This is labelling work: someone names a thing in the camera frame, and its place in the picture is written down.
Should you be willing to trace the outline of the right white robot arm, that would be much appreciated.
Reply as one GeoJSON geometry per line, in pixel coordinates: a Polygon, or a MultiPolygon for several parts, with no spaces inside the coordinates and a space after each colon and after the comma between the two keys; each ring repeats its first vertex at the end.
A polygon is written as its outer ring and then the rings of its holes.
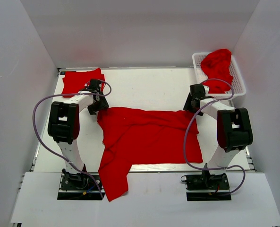
{"type": "Polygon", "coordinates": [[[202,176],[202,184],[206,188],[214,188],[219,183],[219,177],[230,169],[232,159],[253,142],[253,133],[248,110],[246,108],[234,108],[223,104],[223,99],[208,96],[209,88],[203,84],[190,86],[184,110],[192,112],[191,118],[183,141],[183,155],[185,162],[194,169],[208,171],[202,176]],[[197,115],[207,114],[217,121],[218,146],[212,158],[205,167],[195,167],[187,159],[186,146],[187,135],[197,115]]]}

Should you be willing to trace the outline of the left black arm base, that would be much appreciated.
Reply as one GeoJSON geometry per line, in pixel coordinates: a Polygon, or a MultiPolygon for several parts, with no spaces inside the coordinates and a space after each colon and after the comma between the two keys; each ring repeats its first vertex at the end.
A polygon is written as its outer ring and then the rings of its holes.
{"type": "Polygon", "coordinates": [[[101,201],[105,191],[98,174],[71,174],[62,169],[57,200],[101,201]]]}

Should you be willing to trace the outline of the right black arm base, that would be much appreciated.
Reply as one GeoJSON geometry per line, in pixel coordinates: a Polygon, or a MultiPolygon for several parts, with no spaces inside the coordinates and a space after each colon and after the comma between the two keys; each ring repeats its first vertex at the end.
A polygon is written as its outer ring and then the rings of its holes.
{"type": "Polygon", "coordinates": [[[230,186],[225,173],[211,175],[208,171],[200,174],[181,176],[186,185],[187,201],[230,201],[230,186]]]}

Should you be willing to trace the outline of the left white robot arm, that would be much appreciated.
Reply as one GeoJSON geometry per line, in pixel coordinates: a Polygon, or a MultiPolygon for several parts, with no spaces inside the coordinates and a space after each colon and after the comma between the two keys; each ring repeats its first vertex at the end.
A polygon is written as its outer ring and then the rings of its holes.
{"type": "Polygon", "coordinates": [[[80,113],[87,109],[90,115],[109,108],[103,87],[107,82],[91,79],[77,93],[69,94],[65,101],[55,101],[51,104],[48,122],[48,135],[53,138],[64,157],[65,171],[74,174],[72,183],[79,189],[88,185],[85,163],[80,157],[77,138],[80,133],[80,113]]]}

